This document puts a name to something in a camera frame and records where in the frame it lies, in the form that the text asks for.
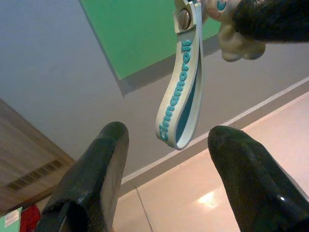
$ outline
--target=red cloth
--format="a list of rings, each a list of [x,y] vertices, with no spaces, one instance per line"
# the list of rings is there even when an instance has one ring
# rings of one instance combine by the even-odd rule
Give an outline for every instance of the red cloth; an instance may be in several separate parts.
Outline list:
[[[33,232],[37,223],[41,219],[40,211],[37,206],[32,205],[21,212],[19,232]]]

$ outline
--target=wooden ceiling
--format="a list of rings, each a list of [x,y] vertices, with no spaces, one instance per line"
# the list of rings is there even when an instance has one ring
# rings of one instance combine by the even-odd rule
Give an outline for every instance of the wooden ceiling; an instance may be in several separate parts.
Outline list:
[[[74,160],[0,99],[0,214],[50,195]]]

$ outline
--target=white wall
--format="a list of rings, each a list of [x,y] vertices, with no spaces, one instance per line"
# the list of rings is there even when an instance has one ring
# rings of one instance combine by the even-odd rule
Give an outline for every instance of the white wall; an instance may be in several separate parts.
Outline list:
[[[69,155],[77,159],[115,120],[129,129],[125,175],[172,150],[154,121],[173,58],[118,81],[77,0],[2,0],[0,32],[0,97]],[[217,50],[214,38],[204,45]],[[195,137],[309,76],[308,54],[308,44],[286,44],[256,61],[206,56]]]

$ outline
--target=rubber strap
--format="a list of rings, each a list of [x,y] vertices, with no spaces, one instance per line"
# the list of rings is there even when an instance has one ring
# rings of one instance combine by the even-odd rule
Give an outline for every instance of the rubber strap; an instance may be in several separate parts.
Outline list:
[[[202,98],[202,12],[199,2],[175,0],[175,4],[176,61],[156,117],[155,132],[159,139],[180,150],[193,136]],[[189,12],[191,22],[182,30],[178,26],[178,12],[184,8]]]

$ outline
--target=green panel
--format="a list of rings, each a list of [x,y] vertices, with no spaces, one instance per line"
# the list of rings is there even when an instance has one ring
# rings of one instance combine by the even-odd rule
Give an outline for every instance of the green panel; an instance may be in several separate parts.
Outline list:
[[[20,229],[20,214],[21,214],[21,209],[22,208],[19,208],[19,209],[16,209],[14,211],[12,211],[13,213],[16,212],[16,214],[18,214],[18,219],[17,219],[15,222],[13,222],[11,225],[5,227],[5,220],[6,220],[6,217],[9,216],[12,212],[8,213],[7,215],[3,216],[0,218],[0,232],[19,232],[19,229]]]
[[[173,0],[81,0],[119,79],[175,53]],[[218,32],[209,20],[203,38]]]

